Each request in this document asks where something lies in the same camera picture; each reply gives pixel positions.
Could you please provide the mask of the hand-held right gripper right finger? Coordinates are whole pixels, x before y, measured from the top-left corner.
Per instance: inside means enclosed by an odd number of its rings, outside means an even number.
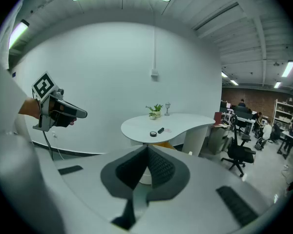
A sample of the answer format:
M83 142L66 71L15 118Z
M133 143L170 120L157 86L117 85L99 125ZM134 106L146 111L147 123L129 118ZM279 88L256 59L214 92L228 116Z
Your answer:
M146 196L147 203L174 199L189 182L189 168L152 145L147 147L147 158L152 180L152 190Z

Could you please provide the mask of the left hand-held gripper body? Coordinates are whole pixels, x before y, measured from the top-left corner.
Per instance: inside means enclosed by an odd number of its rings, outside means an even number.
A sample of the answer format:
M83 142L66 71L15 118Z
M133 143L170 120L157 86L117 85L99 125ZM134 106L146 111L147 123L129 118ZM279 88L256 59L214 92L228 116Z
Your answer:
M33 83L32 92L40 110L39 123L33 129L48 132L53 126L67 127L74 119L87 117L87 111L63 99L64 89L56 85L48 72Z

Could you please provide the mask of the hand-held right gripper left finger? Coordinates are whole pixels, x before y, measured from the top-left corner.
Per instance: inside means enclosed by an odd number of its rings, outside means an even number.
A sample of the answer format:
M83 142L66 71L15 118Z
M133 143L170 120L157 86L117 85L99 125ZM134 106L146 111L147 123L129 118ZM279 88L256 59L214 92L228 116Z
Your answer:
M101 182L113 197L126 200L123 213L111 223L129 230L136 222L133 191L148 165L148 147L143 145L106 164L101 170Z

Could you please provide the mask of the white curved table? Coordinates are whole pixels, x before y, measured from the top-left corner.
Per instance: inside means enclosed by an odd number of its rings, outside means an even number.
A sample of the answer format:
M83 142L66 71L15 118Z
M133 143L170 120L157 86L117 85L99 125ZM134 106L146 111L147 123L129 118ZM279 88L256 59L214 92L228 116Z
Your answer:
M150 119L149 116L128 119L121 125L121 131L130 140L144 144L168 142L185 133L182 152L198 156L208 127L214 123L214 119L203 115L172 113L157 119ZM150 136L151 131L158 132L161 128L164 128L161 134Z

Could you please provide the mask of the person's left forearm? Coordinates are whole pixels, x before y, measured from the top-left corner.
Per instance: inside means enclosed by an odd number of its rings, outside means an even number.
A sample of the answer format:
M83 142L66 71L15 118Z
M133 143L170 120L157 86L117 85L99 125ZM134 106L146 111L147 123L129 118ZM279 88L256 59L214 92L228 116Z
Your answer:
M19 110L19 114L39 119L41 113L37 99L27 97Z

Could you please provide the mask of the person's white t-shirt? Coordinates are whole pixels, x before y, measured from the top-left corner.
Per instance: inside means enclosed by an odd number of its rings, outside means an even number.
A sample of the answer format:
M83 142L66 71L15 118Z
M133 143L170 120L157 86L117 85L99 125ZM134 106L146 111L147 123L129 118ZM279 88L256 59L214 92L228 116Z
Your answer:
M19 110L28 97L8 72L9 39L23 1L14 5L0 27L0 134L13 130Z

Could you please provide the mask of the grey cabinet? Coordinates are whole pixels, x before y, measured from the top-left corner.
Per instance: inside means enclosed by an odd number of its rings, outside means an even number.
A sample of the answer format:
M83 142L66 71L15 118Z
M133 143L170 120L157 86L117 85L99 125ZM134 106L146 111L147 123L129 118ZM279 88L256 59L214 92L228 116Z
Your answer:
M218 124L211 127L207 148L213 155L221 152L229 133L229 125Z

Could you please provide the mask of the green plant in white pot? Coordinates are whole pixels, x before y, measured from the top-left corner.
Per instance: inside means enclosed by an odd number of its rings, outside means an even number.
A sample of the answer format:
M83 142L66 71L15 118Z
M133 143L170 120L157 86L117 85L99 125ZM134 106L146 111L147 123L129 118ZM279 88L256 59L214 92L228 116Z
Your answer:
M163 108L163 105L161 104L156 104L153 107L151 106L146 106L150 110L149 113L154 112L156 114L156 118L159 118L161 116L161 109Z

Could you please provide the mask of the black office chair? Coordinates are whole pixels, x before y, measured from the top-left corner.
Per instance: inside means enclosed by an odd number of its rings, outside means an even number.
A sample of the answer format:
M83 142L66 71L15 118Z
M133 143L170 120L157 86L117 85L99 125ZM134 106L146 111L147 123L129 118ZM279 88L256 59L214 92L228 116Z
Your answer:
M221 161L230 162L232 165L229 168L231 170L233 167L236 167L240 172L240 177L242 178L245 174L242 171L241 166L244 168L246 163L253 164L255 160L256 152L253 151L251 148L246 147L244 144L251 140L250 135L243 134L242 135L242 143L238 145L238 138L237 138L237 129L236 125L238 123L238 118L236 115L232 116L233 122L232 126L234 129L234 137L231 138L231 143L228 146L228 157L229 158L221 158Z

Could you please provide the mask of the black backpack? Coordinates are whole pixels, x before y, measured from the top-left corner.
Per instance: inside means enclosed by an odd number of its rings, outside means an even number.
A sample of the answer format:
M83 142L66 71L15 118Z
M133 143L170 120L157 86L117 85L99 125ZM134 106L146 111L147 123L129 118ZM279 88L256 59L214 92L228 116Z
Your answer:
M255 149L256 150L259 150L259 151L261 151L261 150L263 150L263 148L264 148L264 146L265 146L265 144L266 144L266 140L265 139L263 139L263 137L260 137L258 140L257 140L257 142L256 142L256 144L255 144Z

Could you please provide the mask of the white shelf rack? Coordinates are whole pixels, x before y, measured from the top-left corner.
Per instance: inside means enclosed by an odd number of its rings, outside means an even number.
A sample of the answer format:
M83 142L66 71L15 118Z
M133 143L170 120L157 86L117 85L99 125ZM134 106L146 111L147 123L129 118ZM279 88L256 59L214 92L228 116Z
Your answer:
M293 105L280 102L277 99L274 103L272 124L279 126L280 130L287 131L293 118Z

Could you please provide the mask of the white wall conduit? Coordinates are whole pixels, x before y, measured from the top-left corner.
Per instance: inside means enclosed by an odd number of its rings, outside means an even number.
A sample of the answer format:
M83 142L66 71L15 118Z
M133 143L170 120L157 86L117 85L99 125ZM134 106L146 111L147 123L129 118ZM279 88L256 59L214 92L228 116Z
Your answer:
M156 15L152 6L152 15L153 15L153 67L152 72L156 71Z

